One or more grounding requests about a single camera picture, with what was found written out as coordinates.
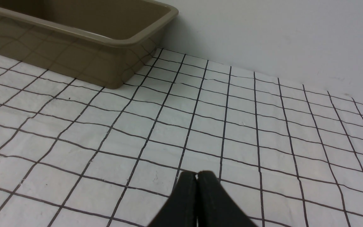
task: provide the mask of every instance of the plastic bin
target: plastic bin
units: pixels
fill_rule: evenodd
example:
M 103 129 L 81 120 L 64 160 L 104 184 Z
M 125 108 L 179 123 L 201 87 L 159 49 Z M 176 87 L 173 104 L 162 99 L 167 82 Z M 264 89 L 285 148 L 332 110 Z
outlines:
M 177 14 L 151 0 L 0 0 L 0 55 L 115 89 Z

